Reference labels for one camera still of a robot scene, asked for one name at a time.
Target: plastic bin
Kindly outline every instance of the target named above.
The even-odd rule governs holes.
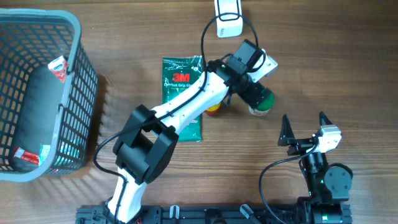
[[[69,12],[0,9],[0,180],[27,182],[84,165],[98,79],[80,37]],[[47,68],[61,55],[65,84]],[[51,147],[40,166],[14,158],[16,147],[39,154],[41,145]]]

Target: red and yellow object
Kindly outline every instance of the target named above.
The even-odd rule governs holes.
[[[216,105],[214,105],[214,106],[211,106],[211,107],[208,108],[207,110],[205,110],[205,113],[206,113],[207,115],[212,116],[212,115],[217,114],[217,113],[219,112],[220,109],[221,109],[221,103],[218,103],[218,104],[216,104]]]

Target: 3m logo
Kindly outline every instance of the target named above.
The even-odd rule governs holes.
[[[175,81],[175,82],[189,82],[189,80],[190,80],[189,73],[187,73],[187,74],[174,73],[173,74],[173,81]]]

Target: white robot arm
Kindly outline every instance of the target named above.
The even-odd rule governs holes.
[[[245,72],[246,79],[244,80],[244,86],[248,86],[248,88],[252,87],[252,85],[260,85],[258,80],[260,80],[264,76],[268,76],[273,70],[276,69],[277,63],[269,56],[265,54],[265,50],[261,49],[262,52],[260,53],[261,56],[256,60],[256,63],[254,64],[253,68],[258,68],[253,70],[248,70]],[[196,118],[198,115],[200,115],[202,112],[207,110],[209,107],[218,104],[221,102],[225,96],[228,93],[234,93],[234,91],[231,91],[231,89],[234,89],[234,85],[239,86],[241,89],[238,91],[235,91],[235,93],[238,93],[241,98],[246,101],[247,103],[250,104],[250,100],[247,97],[247,94],[243,94],[243,92],[247,93],[247,90],[245,89],[244,91],[242,90],[242,82],[239,82],[238,84],[232,84],[235,81],[232,81],[232,78],[228,76],[230,73],[234,73],[233,69],[230,69],[228,66],[228,61],[227,63],[224,63],[220,60],[217,60],[216,63],[213,63],[213,69],[211,69],[211,62],[208,64],[208,73],[207,73],[207,81],[205,86],[203,87],[203,82],[205,80],[205,73],[202,73],[201,77],[187,90],[185,90],[183,93],[178,95],[176,98],[171,100],[170,102],[167,102],[163,105],[156,106],[154,107],[151,111],[153,113],[155,112],[154,116],[157,118],[167,114],[169,111],[172,111],[174,108],[177,106],[181,105],[183,102],[187,101],[189,98],[191,98],[198,90],[203,87],[201,93],[194,98],[192,101],[190,101],[187,105],[185,105],[183,108],[179,109],[176,111],[173,115],[168,116],[164,119],[161,120],[160,126],[165,126],[164,128],[172,128],[174,129],[175,134],[179,134],[184,127],[186,127],[190,121],[192,121],[194,118]],[[143,116],[141,114],[136,115],[137,119],[142,119]],[[167,142],[171,147],[175,147],[175,144],[177,142],[177,139],[174,139],[174,141],[167,140]],[[122,149],[125,147],[125,145],[133,145],[133,140],[129,143],[126,142],[121,142],[118,140],[118,142],[115,144],[115,147],[118,147]],[[121,154],[120,151],[115,151],[115,154],[118,155],[118,158],[116,160],[117,165],[119,166],[118,172],[125,176],[127,178],[127,184],[126,184],[126,190],[122,194],[122,199],[118,211],[118,220],[127,223],[128,221],[132,220],[137,213],[139,212],[141,208],[141,198],[144,194],[144,191],[146,189],[147,183],[150,183],[153,181],[157,176],[151,178],[151,180],[144,181],[143,176],[144,175],[149,175],[148,172],[150,171],[145,171],[140,175],[139,172],[135,170],[145,170],[149,169],[147,166],[150,164],[150,162],[147,161],[145,154],[150,153],[143,149],[144,147],[142,146],[135,146],[137,148],[137,153],[135,156],[131,156],[132,152],[128,152],[128,154]],[[171,154],[168,152],[165,152],[165,157],[170,158]],[[119,157],[123,157],[122,159],[128,160],[128,162],[118,162]],[[142,161],[146,161],[143,163],[139,163],[137,161],[131,162],[131,160],[135,160],[136,158],[141,159]],[[156,169],[159,168],[159,166],[162,166],[159,168],[160,172],[163,171],[165,166],[169,162],[167,161],[165,164],[158,165],[156,164]],[[121,195],[122,191],[122,186],[123,186],[123,180],[122,178],[118,179],[118,184],[116,186],[115,193],[113,195],[113,198],[109,201],[108,203],[108,208],[109,211],[112,214],[115,214],[116,207],[118,204],[118,199]]]

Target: green lid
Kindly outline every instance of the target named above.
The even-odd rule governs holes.
[[[264,89],[261,93],[264,93],[265,91],[270,91],[270,89],[266,88]],[[267,111],[269,109],[272,108],[272,106],[274,105],[275,102],[275,95],[272,91],[270,91],[270,94],[268,95],[268,97],[266,98],[266,100],[264,100],[259,107],[257,108],[258,111]]]

